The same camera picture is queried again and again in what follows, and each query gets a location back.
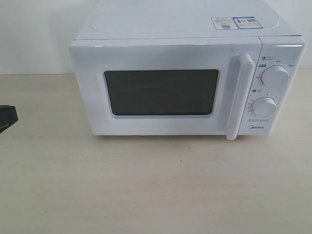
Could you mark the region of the white microwave oven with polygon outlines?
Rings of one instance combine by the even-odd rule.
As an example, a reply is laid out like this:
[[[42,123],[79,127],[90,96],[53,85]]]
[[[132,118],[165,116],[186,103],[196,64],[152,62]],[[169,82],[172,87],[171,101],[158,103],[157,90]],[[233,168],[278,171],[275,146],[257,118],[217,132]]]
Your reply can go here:
[[[211,18],[220,17],[255,17],[263,28],[216,30]],[[238,37],[257,37],[262,43],[238,136],[268,135],[277,122],[306,42],[261,0],[102,0],[73,41]],[[280,87],[263,85],[262,73],[276,65],[287,70],[289,81]],[[272,98],[277,106],[270,117],[258,117],[252,111],[252,104],[264,97]]]

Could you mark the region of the white lower control knob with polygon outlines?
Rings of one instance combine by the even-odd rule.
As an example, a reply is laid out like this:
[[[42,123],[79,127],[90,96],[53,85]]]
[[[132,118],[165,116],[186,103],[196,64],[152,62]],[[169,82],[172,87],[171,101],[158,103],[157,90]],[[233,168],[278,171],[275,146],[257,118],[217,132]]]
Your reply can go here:
[[[259,98],[252,104],[252,111],[258,117],[270,117],[276,110],[276,103],[270,97]]]

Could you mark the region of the white control knob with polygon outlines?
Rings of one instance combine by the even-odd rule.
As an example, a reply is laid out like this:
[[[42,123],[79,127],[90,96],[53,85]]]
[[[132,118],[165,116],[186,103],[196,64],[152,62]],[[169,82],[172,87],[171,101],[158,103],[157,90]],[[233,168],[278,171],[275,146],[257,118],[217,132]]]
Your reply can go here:
[[[276,103],[270,97],[259,98],[252,104],[252,111],[258,117],[270,117],[276,110]]]
[[[268,87],[280,87],[289,81],[287,70],[279,65],[266,69],[261,75],[261,82]]]

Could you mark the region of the white microwave door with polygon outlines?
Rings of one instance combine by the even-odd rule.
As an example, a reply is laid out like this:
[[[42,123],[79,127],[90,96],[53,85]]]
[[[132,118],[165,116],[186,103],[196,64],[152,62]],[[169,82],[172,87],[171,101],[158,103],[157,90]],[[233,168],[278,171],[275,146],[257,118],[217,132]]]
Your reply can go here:
[[[96,136],[238,136],[257,37],[75,40],[69,48]]]

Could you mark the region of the white upper control knob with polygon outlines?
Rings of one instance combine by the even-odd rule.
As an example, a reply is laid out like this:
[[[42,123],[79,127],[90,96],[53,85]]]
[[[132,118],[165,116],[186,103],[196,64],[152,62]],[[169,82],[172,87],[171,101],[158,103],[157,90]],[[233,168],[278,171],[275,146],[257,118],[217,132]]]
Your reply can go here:
[[[289,81],[287,70],[279,65],[266,69],[261,75],[261,82],[268,87],[280,87]]]

